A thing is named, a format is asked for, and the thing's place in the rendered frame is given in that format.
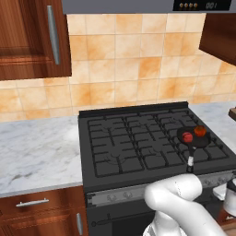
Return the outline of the black frying pan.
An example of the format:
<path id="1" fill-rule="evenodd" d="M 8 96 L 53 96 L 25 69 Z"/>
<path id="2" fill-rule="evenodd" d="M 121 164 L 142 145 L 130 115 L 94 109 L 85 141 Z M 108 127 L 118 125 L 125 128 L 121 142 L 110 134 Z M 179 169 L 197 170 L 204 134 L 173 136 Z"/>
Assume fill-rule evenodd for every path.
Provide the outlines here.
<path id="1" fill-rule="evenodd" d="M 179 139 L 179 141 L 182 144 L 184 144 L 188 147 L 189 157 L 187 160 L 186 171 L 189 173 L 194 172 L 194 153 L 195 153 L 195 151 L 199 148 L 207 147 L 211 142 L 210 133 L 206 133 L 205 136 L 196 136 L 194 129 L 195 129 L 194 126 L 186 126 L 186 127 L 181 127 L 177 130 L 177 138 Z M 193 135 L 193 141 L 191 143 L 186 143 L 183 141 L 183 133 L 184 132 L 189 132 Z"/>

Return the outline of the black gas stove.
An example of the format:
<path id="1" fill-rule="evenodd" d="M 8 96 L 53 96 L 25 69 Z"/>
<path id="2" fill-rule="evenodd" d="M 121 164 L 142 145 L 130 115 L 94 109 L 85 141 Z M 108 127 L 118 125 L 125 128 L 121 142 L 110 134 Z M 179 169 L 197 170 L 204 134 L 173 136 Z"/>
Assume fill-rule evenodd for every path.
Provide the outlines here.
<path id="1" fill-rule="evenodd" d="M 142 236 L 154 217 L 118 220 L 96 227 L 92 221 L 153 211 L 144 200 L 146 186 L 184 174 L 188 147 L 177 138 L 177 130 L 198 126 L 202 120 L 187 102 L 82 111 L 78 116 L 82 177 L 89 236 Z M 194 153 L 194 173 L 203 184 L 197 197 L 212 217 L 222 207 L 214 196 L 218 178 L 236 177 L 236 153 L 212 130 L 211 142 Z M 205 186 L 205 180 L 213 181 Z M 131 192 L 131 199 L 124 198 Z M 115 195 L 111 202 L 107 195 Z"/>

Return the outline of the brown wooden drawer front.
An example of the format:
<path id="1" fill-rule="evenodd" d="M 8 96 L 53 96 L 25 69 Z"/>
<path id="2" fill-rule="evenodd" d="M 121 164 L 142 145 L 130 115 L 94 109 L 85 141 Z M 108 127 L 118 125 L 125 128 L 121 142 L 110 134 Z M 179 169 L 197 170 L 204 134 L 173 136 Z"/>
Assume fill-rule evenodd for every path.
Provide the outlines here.
<path id="1" fill-rule="evenodd" d="M 48 203 L 16 207 L 20 202 L 29 202 L 47 198 Z M 25 212 L 57 209 L 62 207 L 83 207 L 85 205 L 83 186 L 74 186 L 50 191 L 31 193 L 26 195 L 15 195 L 0 198 L 0 216 L 19 214 Z"/>

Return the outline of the grey range hood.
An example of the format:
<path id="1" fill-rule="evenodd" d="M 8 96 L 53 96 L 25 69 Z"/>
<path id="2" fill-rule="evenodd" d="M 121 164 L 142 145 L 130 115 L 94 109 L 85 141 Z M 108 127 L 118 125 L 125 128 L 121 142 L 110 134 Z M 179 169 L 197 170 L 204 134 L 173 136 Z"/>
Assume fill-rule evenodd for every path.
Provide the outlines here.
<path id="1" fill-rule="evenodd" d="M 65 14 L 236 13 L 236 0 L 61 0 Z"/>

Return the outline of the brown wooden base cupboard door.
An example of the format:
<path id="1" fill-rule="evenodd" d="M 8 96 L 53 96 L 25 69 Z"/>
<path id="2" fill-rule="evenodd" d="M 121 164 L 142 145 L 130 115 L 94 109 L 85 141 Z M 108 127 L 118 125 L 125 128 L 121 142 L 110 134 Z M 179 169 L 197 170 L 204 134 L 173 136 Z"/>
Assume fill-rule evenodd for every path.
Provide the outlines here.
<path id="1" fill-rule="evenodd" d="M 80 236 L 77 230 L 77 213 L 82 218 L 82 236 L 89 236 L 84 207 L 0 219 L 0 236 Z"/>

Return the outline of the brown wooden base cupboard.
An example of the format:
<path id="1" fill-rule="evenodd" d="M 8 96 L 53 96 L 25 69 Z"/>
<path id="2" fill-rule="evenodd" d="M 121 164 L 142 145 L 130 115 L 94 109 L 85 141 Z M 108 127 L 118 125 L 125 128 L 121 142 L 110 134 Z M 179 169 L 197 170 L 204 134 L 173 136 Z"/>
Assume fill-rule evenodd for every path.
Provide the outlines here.
<path id="1" fill-rule="evenodd" d="M 222 208 L 218 213 L 217 223 L 224 230 L 236 229 L 236 217 Z"/>

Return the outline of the brown wooden wall cupboard door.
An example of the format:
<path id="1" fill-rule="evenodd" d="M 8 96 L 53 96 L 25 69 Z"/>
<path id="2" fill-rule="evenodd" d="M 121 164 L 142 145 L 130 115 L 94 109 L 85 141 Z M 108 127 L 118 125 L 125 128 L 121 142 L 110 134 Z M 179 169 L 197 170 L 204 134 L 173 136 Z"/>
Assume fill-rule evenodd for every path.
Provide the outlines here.
<path id="1" fill-rule="evenodd" d="M 54 62 L 47 6 L 53 7 L 60 64 Z M 72 75 L 61 0 L 0 0 L 0 81 Z"/>

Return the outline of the dark brown wall cupboard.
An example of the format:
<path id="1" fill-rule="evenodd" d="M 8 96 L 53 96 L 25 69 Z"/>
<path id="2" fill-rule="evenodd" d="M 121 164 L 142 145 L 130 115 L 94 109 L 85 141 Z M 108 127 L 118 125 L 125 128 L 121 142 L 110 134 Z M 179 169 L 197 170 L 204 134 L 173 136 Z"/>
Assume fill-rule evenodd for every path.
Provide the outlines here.
<path id="1" fill-rule="evenodd" d="M 199 49 L 236 66 L 236 13 L 207 13 Z"/>

